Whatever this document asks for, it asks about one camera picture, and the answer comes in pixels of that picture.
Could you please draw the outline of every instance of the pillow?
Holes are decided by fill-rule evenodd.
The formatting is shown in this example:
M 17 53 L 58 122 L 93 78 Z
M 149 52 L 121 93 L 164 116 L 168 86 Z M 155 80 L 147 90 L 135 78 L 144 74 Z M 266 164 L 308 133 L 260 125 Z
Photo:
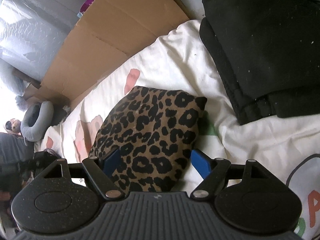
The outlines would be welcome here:
M 89 156 L 120 147 L 111 180 L 124 192 L 170 191 L 186 168 L 207 99 L 182 90 L 134 87 L 111 110 Z
M 3 85 L 14 94 L 23 96 L 24 90 L 26 89 L 25 83 L 22 79 L 12 74 L 13 69 L 9 63 L 0 58 L 0 80 Z
M 39 116 L 34 122 L 35 114 L 38 111 L 38 105 L 31 106 L 25 113 L 21 122 L 21 134 L 27 142 L 40 141 L 46 130 L 49 128 L 53 117 L 53 105 L 49 101 L 41 104 Z

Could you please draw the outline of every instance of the leopard print pillow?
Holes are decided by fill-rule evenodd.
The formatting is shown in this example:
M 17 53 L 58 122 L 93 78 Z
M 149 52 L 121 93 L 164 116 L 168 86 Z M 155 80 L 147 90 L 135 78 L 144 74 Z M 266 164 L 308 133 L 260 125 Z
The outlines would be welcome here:
M 111 178 L 117 186 L 170 191 L 187 166 L 206 102 L 182 90 L 136 86 L 111 110 L 89 155 L 119 146 L 121 163 Z

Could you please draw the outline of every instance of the plastic wrap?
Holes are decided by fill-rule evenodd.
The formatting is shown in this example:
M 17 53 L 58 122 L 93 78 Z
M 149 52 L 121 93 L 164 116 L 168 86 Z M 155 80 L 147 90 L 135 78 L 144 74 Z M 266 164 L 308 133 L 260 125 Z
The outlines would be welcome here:
M 0 0 L 0 58 L 41 81 L 86 0 Z

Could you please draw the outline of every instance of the cardboard box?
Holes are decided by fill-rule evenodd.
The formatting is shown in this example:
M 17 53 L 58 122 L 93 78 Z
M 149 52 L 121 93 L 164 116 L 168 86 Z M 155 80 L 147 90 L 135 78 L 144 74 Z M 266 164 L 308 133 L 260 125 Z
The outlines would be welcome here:
M 79 103 L 98 81 L 187 20 L 173 0 L 95 0 L 49 67 L 40 97 Z

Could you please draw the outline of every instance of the white bed sheet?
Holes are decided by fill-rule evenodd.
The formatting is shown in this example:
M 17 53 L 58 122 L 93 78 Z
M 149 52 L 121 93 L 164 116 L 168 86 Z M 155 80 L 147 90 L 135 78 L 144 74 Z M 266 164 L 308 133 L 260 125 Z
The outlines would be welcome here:
M 126 61 L 102 81 L 62 125 L 49 128 L 37 150 L 46 148 L 47 138 L 54 137 L 52 148 L 69 163 L 77 162 L 77 123 L 79 120 L 90 123 L 94 133 L 94 127 L 99 124 L 96 120 L 100 120 L 95 117 L 100 116 L 101 120 L 107 117 L 124 97 L 127 80 L 133 86 L 132 80 L 138 77 L 135 82 L 138 86 L 184 90 L 205 96 L 208 122 L 214 125 L 217 135 L 212 131 L 200 135 L 196 147 L 211 158 L 223 157 L 232 163 L 258 160 L 281 181 L 287 182 L 302 200 L 299 235 L 307 240 L 317 238 L 320 233 L 320 116 L 288 119 L 272 116 L 239 126 L 214 61 L 199 38 L 199 27 L 200 21 L 188 21 Z M 201 181 L 189 165 L 175 189 L 190 193 Z

